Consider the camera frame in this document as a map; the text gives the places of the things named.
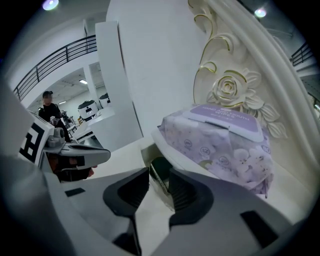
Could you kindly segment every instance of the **baseball cap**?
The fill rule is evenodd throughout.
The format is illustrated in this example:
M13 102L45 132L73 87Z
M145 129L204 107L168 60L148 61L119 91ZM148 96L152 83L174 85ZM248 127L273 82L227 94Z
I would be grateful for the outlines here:
M52 94L54 94L54 93L52 92L52 90L46 90L44 93L42 93L42 98L44 98L44 97L47 96L47 95L52 95Z

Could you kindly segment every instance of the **floral wipes packaging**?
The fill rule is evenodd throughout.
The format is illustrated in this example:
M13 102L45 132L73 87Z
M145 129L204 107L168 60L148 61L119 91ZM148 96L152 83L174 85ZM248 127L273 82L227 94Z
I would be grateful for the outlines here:
M218 178L267 195L273 180L269 137L253 116L198 105L166 116L159 130L170 146Z

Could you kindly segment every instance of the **railing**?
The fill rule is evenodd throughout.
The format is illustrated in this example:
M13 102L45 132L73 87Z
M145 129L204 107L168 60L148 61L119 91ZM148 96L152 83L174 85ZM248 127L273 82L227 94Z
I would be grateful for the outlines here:
M33 67L13 90L20 101L47 75L62 65L97 50L96 35L91 35L61 47Z
M309 45L305 42L294 54L292 54L292 65L295 67L313 56L314 54L312 53Z

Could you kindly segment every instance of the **purple label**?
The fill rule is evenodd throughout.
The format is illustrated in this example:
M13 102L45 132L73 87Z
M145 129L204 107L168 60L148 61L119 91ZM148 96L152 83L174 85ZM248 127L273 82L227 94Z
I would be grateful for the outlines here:
M221 156L221 157L219 158L219 161L220 161L221 164L223 164L223 165L225 165L225 166L227 166L227 165L229 164L229 160L228 160L228 158L226 158L225 156Z
M200 148L200 151L204 155L210 155L210 149L207 148L206 146L203 146L202 148Z
M185 145L187 148L190 148L190 147L192 147L192 142L191 142L189 139L186 139L186 140L184 141L184 145Z
M229 108L221 107L218 105L199 105L190 110L191 113L205 116L214 120L220 120L241 127L251 132L258 132L256 119L249 114L238 112Z
M269 155L271 154L271 150L267 146L261 145L261 148L263 149L264 152L267 152Z

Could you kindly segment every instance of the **white machine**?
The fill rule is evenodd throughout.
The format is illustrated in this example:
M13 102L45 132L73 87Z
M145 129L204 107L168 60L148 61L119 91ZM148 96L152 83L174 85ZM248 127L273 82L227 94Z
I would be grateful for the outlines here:
M102 95L100 98L99 98L99 101L100 101L100 104L103 108L106 108L106 107L109 107L111 105L111 101L110 101L110 98L109 98L109 95L108 93Z
M81 118L85 121L92 119L98 112L97 104L94 100L86 100L78 106L78 111Z

